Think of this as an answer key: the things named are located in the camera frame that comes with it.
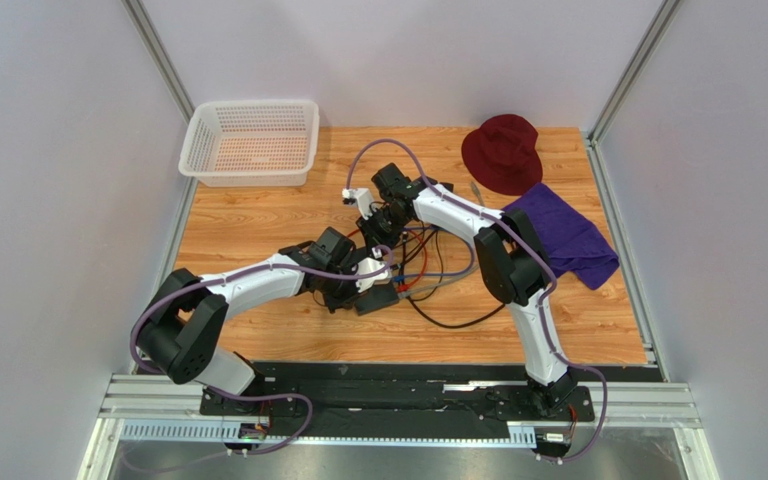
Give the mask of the black network switch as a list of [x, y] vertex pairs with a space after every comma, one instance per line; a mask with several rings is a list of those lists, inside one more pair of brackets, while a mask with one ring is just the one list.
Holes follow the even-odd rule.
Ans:
[[323, 294], [324, 303], [331, 313], [339, 309], [354, 310], [363, 316], [399, 303], [400, 298], [393, 283], [374, 284], [360, 292], [351, 282], [341, 282], [333, 291]]

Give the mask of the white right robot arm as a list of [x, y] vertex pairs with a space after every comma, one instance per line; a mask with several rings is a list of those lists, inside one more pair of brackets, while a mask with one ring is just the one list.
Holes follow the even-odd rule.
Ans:
[[542, 417], [566, 408], [576, 388], [560, 358], [558, 338], [545, 300], [552, 284], [547, 256], [528, 216], [520, 210], [488, 209], [441, 184], [411, 180], [393, 163], [372, 178], [383, 206], [374, 207], [358, 189], [345, 188], [363, 216], [358, 226], [369, 245], [395, 240], [411, 222], [439, 227], [467, 242], [483, 283], [509, 310], [525, 355], [529, 382], [526, 404]]

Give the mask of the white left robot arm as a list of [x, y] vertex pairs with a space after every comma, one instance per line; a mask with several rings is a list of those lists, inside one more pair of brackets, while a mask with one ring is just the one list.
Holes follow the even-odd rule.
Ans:
[[201, 383], [243, 394], [254, 383], [253, 366], [218, 345], [224, 323], [252, 308], [301, 293], [320, 291], [342, 306], [358, 294], [362, 253], [333, 228], [318, 239], [279, 250], [268, 259], [224, 274], [197, 276], [186, 268], [160, 284], [131, 332], [142, 368], [175, 384]]

